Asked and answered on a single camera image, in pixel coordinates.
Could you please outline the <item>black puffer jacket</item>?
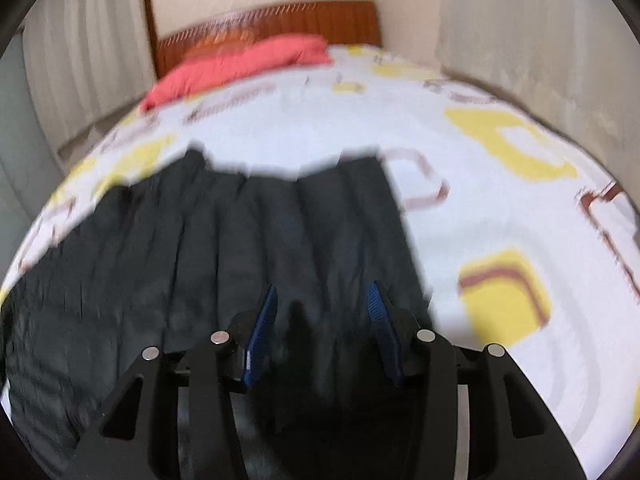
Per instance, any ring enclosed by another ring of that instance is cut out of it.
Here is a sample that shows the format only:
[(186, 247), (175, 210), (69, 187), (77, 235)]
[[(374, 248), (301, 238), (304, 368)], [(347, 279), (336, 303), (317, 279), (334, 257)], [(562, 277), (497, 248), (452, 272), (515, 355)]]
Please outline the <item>black puffer jacket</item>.
[(218, 172), (198, 151), (109, 190), (11, 288), (1, 379), (38, 465), (60, 478), (119, 377), (149, 346), (190, 349), (278, 293), (271, 363), (235, 401), (254, 479), (397, 479), (407, 410), (384, 370), (366, 292), (428, 318), (374, 157), (295, 181)]

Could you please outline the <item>white patterned bed sheet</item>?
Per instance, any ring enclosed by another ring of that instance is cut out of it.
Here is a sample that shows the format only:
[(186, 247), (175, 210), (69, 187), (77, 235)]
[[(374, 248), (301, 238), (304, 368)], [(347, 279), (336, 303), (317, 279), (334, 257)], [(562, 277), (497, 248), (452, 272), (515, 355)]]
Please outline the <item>white patterned bed sheet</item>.
[(112, 185), (192, 146), (218, 168), (288, 177), (375, 151), (438, 329), (455, 344), (504, 344), (599, 477), (639, 417), (639, 217), (627, 194), (480, 89), (377, 48), (331, 55), (131, 112), (42, 208), (3, 288)]

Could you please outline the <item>frosted glass wardrobe door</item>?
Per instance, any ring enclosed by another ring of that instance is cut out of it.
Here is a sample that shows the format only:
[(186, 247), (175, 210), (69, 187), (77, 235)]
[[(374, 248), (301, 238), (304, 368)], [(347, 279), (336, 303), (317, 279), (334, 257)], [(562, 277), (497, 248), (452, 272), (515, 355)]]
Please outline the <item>frosted glass wardrobe door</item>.
[(21, 34), (11, 38), (0, 70), (1, 272), (6, 273), (63, 171), (32, 104)]

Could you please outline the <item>orange patterned cushion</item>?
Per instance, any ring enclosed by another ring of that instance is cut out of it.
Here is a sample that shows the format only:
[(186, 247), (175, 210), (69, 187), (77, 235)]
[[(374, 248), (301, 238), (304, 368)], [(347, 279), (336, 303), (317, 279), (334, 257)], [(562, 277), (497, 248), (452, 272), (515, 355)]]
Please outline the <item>orange patterned cushion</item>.
[(253, 29), (230, 28), (199, 39), (184, 52), (184, 60), (202, 58), (203, 56), (235, 54), (251, 47), (259, 36)]

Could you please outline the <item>red pillow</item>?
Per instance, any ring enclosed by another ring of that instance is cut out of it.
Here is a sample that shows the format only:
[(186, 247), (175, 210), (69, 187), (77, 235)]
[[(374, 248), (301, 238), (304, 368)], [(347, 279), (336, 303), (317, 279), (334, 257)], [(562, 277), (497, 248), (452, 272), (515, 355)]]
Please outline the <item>red pillow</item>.
[(187, 58), (154, 84), (141, 101), (140, 110), (148, 112), (186, 96), (280, 68), (332, 64), (329, 44), (322, 36), (272, 36), (239, 50)]

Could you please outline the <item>white curtain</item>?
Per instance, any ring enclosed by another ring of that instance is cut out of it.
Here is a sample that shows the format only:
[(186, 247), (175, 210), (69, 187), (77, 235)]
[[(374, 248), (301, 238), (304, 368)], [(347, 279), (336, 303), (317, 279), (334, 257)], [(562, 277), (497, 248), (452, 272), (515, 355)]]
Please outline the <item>white curtain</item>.
[(29, 90), (54, 150), (154, 84), (144, 0), (37, 0), (24, 25)]

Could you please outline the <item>brown wooden headboard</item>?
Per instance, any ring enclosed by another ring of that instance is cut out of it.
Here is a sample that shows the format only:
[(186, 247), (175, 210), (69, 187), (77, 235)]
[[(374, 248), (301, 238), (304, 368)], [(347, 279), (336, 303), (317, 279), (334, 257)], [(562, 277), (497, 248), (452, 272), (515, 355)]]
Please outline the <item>brown wooden headboard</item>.
[(316, 34), (329, 44), (382, 47), (374, 0), (305, 0), (229, 11), (157, 39), (152, 47), (156, 76), (173, 70), (194, 44), (228, 30), (249, 30), (256, 39), (280, 34)]

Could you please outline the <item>beige curtain by window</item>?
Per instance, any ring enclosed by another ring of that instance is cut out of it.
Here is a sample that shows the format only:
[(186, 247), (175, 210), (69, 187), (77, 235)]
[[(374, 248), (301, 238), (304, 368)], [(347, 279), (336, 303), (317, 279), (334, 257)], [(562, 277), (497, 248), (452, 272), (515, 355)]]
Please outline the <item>beige curtain by window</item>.
[(639, 183), (639, 44), (611, 0), (442, 0), (437, 53)]

